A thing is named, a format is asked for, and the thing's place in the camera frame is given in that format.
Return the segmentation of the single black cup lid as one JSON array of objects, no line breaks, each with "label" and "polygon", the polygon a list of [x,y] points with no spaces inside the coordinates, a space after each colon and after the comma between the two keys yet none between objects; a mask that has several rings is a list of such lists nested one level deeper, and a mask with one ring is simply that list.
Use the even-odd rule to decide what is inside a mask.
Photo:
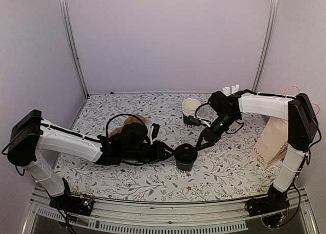
[{"label": "single black cup lid", "polygon": [[195,147],[190,144],[181,144],[175,149],[174,157],[177,161],[190,164],[193,163],[197,157],[198,152]]}]

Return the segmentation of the stack of black paper cups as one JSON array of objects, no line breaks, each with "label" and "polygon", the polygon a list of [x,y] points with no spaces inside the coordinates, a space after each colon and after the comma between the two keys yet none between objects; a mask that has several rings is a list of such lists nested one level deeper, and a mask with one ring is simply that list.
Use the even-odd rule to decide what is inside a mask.
[{"label": "stack of black paper cups", "polygon": [[187,127],[195,127],[190,125],[187,121],[188,116],[195,116],[196,109],[201,105],[201,103],[194,98],[187,98],[182,102],[182,114],[183,114],[183,123]]}]

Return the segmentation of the brown cardboard cup carrier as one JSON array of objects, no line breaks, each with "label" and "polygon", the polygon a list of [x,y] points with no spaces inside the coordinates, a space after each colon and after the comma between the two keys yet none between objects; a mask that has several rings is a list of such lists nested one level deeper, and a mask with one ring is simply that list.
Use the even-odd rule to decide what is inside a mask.
[{"label": "brown cardboard cup carrier", "polygon": [[141,116],[141,115],[130,115],[128,116],[125,120],[124,120],[124,123],[121,127],[117,127],[115,128],[113,131],[111,131],[109,134],[108,134],[108,138],[116,135],[116,134],[119,134],[122,132],[122,129],[125,128],[126,126],[128,125],[134,125],[134,124],[146,124],[146,118]]}]

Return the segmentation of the paper takeout bag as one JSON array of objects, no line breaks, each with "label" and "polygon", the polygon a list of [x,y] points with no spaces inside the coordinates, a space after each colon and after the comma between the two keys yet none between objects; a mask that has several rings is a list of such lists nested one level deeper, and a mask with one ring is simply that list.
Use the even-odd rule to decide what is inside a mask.
[{"label": "paper takeout bag", "polygon": [[269,120],[251,151],[257,166],[266,169],[289,155],[288,145],[307,152],[318,131],[318,121],[308,96],[297,94],[292,100],[271,98],[264,116]]}]

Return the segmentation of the single black paper cup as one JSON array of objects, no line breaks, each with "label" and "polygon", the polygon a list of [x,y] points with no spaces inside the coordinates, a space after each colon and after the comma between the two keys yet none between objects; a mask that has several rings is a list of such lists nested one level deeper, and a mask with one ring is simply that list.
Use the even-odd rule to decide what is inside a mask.
[{"label": "single black paper cup", "polygon": [[182,172],[190,172],[193,167],[194,162],[195,162],[194,160],[181,161],[179,159],[176,159],[176,166]]}]

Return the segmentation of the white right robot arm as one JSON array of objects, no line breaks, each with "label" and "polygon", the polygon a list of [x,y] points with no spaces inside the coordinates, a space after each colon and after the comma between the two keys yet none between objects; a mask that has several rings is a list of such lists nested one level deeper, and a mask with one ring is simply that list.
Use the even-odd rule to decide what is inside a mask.
[{"label": "white right robot arm", "polygon": [[211,94],[208,105],[217,113],[217,119],[199,135],[196,150],[207,149],[222,137],[230,126],[242,119],[243,114],[259,114],[269,118],[262,134],[252,149],[252,156],[262,167],[282,160],[278,176],[271,184],[271,193],[263,207],[275,211],[283,203],[283,196],[301,166],[319,133],[318,121],[306,93],[295,96],[255,93],[250,90],[225,95],[221,91]]}]

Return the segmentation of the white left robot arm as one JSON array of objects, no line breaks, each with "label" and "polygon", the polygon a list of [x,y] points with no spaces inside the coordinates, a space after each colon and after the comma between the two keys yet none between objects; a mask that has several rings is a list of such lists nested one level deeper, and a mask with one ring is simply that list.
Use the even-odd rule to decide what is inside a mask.
[{"label": "white left robot arm", "polygon": [[137,118],[111,137],[108,134],[91,137],[57,126],[44,119],[41,111],[32,110],[12,128],[10,141],[1,153],[11,164],[25,169],[51,197],[56,197],[58,205],[70,211],[76,205],[75,198],[40,150],[76,156],[101,166],[121,163],[141,166],[165,161],[174,155],[172,148],[156,139],[158,130],[158,124],[148,129]]}]

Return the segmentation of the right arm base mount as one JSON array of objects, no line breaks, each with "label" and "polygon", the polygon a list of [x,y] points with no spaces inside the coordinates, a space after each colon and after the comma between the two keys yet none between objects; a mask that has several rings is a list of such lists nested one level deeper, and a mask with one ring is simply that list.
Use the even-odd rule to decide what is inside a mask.
[{"label": "right arm base mount", "polygon": [[271,185],[266,197],[251,198],[245,202],[244,209],[249,213],[249,216],[258,216],[277,212],[262,218],[263,224],[268,228],[279,227],[285,219],[290,207],[287,198],[287,191],[280,192],[274,185]]}]

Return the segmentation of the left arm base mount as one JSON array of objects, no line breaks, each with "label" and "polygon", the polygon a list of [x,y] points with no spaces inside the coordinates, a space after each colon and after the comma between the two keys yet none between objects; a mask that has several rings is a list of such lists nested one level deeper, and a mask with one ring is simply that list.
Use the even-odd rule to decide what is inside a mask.
[{"label": "left arm base mount", "polygon": [[94,199],[87,194],[82,194],[79,196],[71,196],[68,193],[63,195],[53,197],[50,195],[50,206],[58,210],[83,215],[90,216],[93,210]]}]

